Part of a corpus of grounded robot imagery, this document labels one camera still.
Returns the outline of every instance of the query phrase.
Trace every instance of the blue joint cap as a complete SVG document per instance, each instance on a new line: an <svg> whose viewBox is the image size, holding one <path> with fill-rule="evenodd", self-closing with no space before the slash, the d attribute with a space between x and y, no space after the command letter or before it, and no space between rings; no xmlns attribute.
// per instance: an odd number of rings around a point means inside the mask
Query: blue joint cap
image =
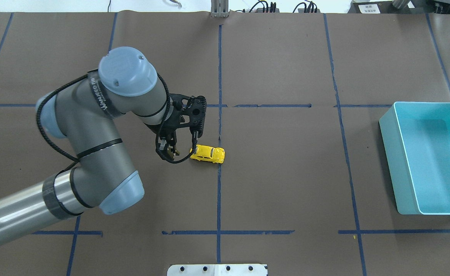
<svg viewBox="0 0 450 276"><path fill-rule="evenodd" d="M99 63L102 83L115 94L136 97L157 84L157 71L145 56L132 47L117 47Z"/></svg>
<svg viewBox="0 0 450 276"><path fill-rule="evenodd" d="M48 93L39 100L37 100L36 103L36 112L39 108L39 105L41 105L42 101L46 99L46 97L51 94ZM54 108L54 105L56 104L56 97L58 95L55 95L53 98L51 98L42 108L41 111L41 125L46 129L46 131L53 135L56 138L66 138L66 136L61 132L58 126L58 121L56 121L56 110Z"/></svg>
<svg viewBox="0 0 450 276"><path fill-rule="evenodd" d="M104 214L112 215L133 206L144 195L143 183L141 183L138 171L134 171L102 201L99 208Z"/></svg>

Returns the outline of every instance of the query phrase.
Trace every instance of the label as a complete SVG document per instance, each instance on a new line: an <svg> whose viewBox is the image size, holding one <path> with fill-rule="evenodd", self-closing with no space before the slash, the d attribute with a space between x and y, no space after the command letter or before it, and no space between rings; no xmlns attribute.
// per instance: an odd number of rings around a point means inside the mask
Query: label
<svg viewBox="0 0 450 276"><path fill-rule="evenodd" d="M107 91L101 82L97 70L88 72L88 81L90 91L92 91L92 95L105 115L111 119L121 116L121 112L116 109L112 101L107 96Z"/></svg>
<svg viewBox="0 0 450 276"><path fill-rule="evenodd" d="M361 13L380 13L380 10L378 9L378 5L376 5L376 4L358 5L358 8Z"/></svg>

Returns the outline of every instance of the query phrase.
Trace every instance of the metal bracket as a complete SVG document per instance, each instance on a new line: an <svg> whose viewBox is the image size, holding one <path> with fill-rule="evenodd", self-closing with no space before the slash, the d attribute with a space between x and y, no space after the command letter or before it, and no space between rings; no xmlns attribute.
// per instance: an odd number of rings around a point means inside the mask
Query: metal bracket
<svg viewBox="0 0 450 276"><path fill-rule="evenodd" d="M264 264L173 265L167 276L267 276Z"/></svg>
<svg viewBox="0 0 450 276"><path fill-rule="evenodd" d="M211 0L211 17L228 17L228 0Z"/></svg>

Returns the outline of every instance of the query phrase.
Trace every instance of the black band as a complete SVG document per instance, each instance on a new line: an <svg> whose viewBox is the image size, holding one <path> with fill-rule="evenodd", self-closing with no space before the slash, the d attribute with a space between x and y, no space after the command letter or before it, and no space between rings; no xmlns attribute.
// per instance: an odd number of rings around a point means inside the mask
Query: black band
<svg viewBox="0 0 450 276"><path fill-rule="evenodd" d="M137 115L137 114L136 114L136 116L138 116L138 117L143 117L143 118L152 117L152 116L155 116L155 115L157 115L158 113L160 113L166 106L167 106L167 101L165 101L165 103L163 103L162 107L161 107L157 112L155 112L155 113L153 113L153 114L150 114L150 115Z"/></svg>
<svg viewBox="0 0 450 276"><path fill-rule="evenodd" d="M78 202L87 207L87 208L93 208L94 206L90 206L87 203L85 203L85 201L83 201L83 199L81 199L80 195L78 194L78 191L76 190L76 187L74 186L74 180L73 180L73 176L74 176L74 169L76 168L72 168L71 172L70 172L70 185L72 187L72 192L74 194L74 197L76 197L76 199L78 200Z"/></svg>
<svg viewBox="0 0 450 276"><path fill-rule="evenodd" d="M98 70L88 72L88 85L95 101L107 117L114 119L122 115L107 96L107 90L101 82Z"/></svg>
<svg viewBox="0 0 450 276"><path fill-rule="evenodd" d="M82 159L83 157L85 157L87 155L90 155L90 154L92 154L94 152L97 152L99 150L102 150L104 148L107 148L107 147L110 147L110 146L113 146L113 145L116 145L116 144L119 144L119 143L122 143L122 142L123 142L123 140L121 138L114 139L112 141L105 142L105 143L100 144L98 146L95 146L93 148L89 148L89 149L87 149L87 150L85 150L83 152L80 152L79 154L76 155L76 157L78 157L78 159Z"/></svg>
<svg viewBox="0 0 450 276"><path fill-rule="evenodd" d="M44 203L46 207L59 220L67 220L72 217L76 217L79 214L74 214L68 211L62 203L58 201L56 197L56 193L54 191L54 181L56 180L57 174L53 174L50 177L44 180L44 184L42 185L42 197L44 199Z"/></svg>

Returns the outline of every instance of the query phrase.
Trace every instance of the black cable bundle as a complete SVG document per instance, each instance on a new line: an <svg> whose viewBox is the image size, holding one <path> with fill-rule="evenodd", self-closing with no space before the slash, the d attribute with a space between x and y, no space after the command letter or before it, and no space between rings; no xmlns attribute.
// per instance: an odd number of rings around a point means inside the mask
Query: black cable bundle
<svg viewBox="0 0 450 276"><path fill-rule="evenodd" d="M257 3L255 3L255 5L253 5L253 6L251 7L251 9L249 10L249 12L252 12L252 10L253 10L259 3L262 3L262 12L267 12L267 11L269 10L269 4L267 4L267 1L260 0L260 1L257 1Z"/></svg>
<svg viewBox="0 0 450 276"><path fill-rule="evenodd" d="M64 150L62 150L53 141L51 141L51 139L49 139L48 135L46 134L46 131L44 131L44 128L41 124L41 112L42 112L42 108L44 108L44 105L46 105L46 103L49 100L51 100L54 96L56 96L58 93L60 93L64 89L66 89L66 88L72 86L73 84L76 84L77 82L80 82L86 78L87 78L87 75L83 75L83 76L79 77L78 79L72 80L71 82L69 82L69 83L63 85L62 87L56 89L55 91L51 92L51 94L46 96L46 98L39 104L39 107L37 107L37 110L36 110L37 129L39 129L39 132L41 133L41 136L44 138L44 141L46 141L46 143L48 143L48 145L51 148L53 148L55 151L59 152L61 155L63 155L67 159L70 159L71 161L73 161L73 163L70 166L68 166L67 168L65 168L64 171L67 171L67 170L73 168L79 162L79 160L78 160L78 158L76 158L76 157L70 155L69 153L65 152Z"/></svg>
<svg viewBox="0 0 450 276"><path fill-rule="evenodd" d="M304 5L304 6L305 6L305 8L303 9L303 12L304 12L304 13L316 13L316 12L317 12L317 6L316 6L316 3L312 2L312 1L308 1L308 0L305 0L305 2L299 3L299 4L295 7L295 9L293 10L293 13L295 13L295 11L297 11L297 8L298 8L300 5Z"/></svg>

